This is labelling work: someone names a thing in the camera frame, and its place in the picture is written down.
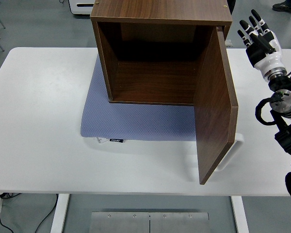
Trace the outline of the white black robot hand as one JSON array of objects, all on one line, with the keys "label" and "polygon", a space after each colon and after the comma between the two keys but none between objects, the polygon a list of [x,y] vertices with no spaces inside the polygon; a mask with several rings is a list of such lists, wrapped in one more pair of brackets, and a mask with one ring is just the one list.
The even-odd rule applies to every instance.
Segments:
[{"label": "white black robot hand", "polygon": [[278,69],[285,73],[285,66],[281,61],[282,49],[277,36],[256,10],[252,9],[251,14],[250,23],[240,20],[242,30],[238,30],[238,35],[246,46],[249,62],[264,78],[272,70]]}]

